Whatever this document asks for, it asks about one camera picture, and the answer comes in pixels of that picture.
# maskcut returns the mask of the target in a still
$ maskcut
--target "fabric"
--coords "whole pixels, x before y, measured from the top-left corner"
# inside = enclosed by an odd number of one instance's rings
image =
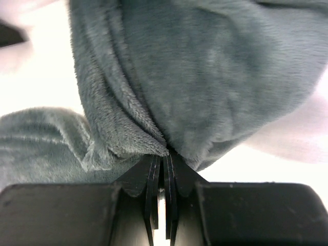
[[[86,118],[0,119],[0,185],[110,182],[168,146],[197,171],[311,95],[328,58],[320,0],[71,0]]]

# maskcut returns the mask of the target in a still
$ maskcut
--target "black object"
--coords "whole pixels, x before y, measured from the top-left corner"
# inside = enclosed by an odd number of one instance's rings
[[[0,19],[0,48],[23,43],[24,41],[21,30],[8,26]]]
[[[145,156],[112,184],[20,184],[0,195],[0,245],[153,245],[159,190],[171,245],[328,245],[308,186],[210,183],[183,159]]]

